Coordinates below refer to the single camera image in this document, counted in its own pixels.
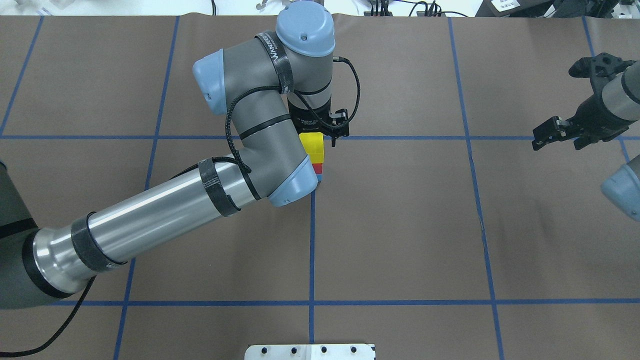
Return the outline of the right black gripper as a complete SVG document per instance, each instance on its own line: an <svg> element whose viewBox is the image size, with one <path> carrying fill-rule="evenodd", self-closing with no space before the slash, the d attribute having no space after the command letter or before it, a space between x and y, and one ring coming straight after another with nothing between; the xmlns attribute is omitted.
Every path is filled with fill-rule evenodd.
<svg viewBox="0 0 640 360"><path fill-rule="evenodd" d="M574 128L574 135L567 133ZM606 109L601 96L591 95L583 101L569 120L553 116L538 125L533 131L534 139L531 147L539 151L554 142L573 141L577 151L596 144L599 141L609 142L626 132L630 121L624 120Z"/></svg>

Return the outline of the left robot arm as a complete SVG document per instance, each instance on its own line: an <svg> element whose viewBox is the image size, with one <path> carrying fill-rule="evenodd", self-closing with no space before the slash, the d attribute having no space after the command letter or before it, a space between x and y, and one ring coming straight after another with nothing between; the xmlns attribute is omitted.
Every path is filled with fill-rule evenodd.
<svg viewBox="0 0 640 360"><path fill-rule="evenodd" d="M1 164L3 310L50 305L99 274L204 224L267 199L283 207L318 186L299 134L334 129L329 111L334 21L320 3L292 2L275 30L196 61L206 105L225 116L226 156L60 228L39 228Z"/></svg>

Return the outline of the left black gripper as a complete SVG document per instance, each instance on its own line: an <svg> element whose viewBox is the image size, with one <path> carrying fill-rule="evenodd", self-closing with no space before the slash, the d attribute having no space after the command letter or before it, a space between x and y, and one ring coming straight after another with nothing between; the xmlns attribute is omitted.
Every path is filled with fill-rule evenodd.
<svg viewBox="0 0 640 360"><path fill-rule="evenodd" d="M330 106L332 98L330 97L323 105L314 108L313 111L302 104L299 98L290 100L290 118L295 127L297 134L302 133L322 133L329 136L330 146L336 147L338 137L334 136L335 132L326 125L331 121Z"/></svg>

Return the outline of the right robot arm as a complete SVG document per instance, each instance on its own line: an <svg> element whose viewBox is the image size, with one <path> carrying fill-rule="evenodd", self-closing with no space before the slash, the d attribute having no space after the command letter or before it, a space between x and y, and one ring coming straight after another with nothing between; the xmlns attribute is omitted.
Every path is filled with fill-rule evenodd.
<svg viewBox="0 0 640 360"><path fill-rule="evenodd" d="M582 57L567 71L573 78L589 80L592 95L574 116L553 116L532 131L533 150L554 142L572 141L574 149L620 139L640 118L640 64L602 52ZM627 217L640 220L639 157L629 159L604 180L602 194Z"/></svg>

